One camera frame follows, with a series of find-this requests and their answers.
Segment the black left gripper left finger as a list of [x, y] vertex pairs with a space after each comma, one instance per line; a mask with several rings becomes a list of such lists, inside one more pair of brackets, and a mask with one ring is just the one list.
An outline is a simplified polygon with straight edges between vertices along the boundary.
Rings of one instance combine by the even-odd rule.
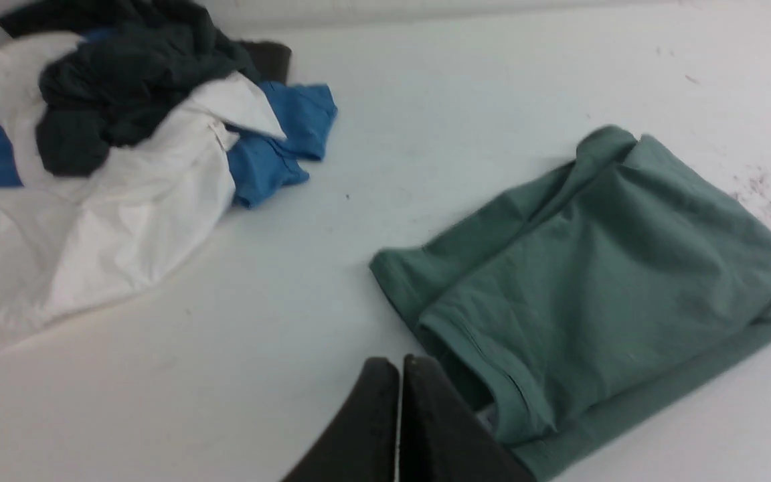
[[367, 359], [341, 409], [284, 480], [394, 480], [399, 396], [397, 367]]

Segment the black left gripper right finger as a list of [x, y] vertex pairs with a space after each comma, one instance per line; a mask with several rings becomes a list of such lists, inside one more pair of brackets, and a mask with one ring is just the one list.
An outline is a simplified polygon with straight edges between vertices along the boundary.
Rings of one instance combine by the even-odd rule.
[[401, 481], [535, 481], [493, 439], [436, 359], [404, 358]]

